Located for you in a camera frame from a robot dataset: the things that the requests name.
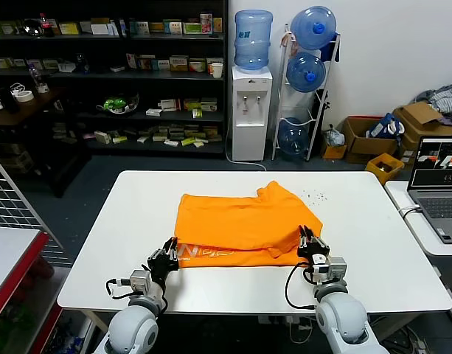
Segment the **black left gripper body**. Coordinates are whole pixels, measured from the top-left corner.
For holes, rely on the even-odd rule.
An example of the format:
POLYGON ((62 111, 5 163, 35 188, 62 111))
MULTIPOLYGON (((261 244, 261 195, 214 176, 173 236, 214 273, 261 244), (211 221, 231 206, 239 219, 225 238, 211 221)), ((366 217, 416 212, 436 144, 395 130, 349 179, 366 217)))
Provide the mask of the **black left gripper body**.
POLYGON ((157 249, 148 257, 147 266, 152 281, 165 286, 170 272, 178 270, 178 260, 172 260, 170 254, 165 254, 163 249, 157 249))

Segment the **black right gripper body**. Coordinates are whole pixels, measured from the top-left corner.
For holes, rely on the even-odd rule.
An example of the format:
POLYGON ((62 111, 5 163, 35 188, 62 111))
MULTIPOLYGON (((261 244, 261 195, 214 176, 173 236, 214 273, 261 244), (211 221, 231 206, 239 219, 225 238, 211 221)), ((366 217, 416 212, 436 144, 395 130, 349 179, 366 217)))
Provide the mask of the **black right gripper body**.
POLYGON ((312 266, 317 261, 325 262, 329 253, 330 247, 321 241, 303 243, 297 250, 298 257, 305 258, 312 266))

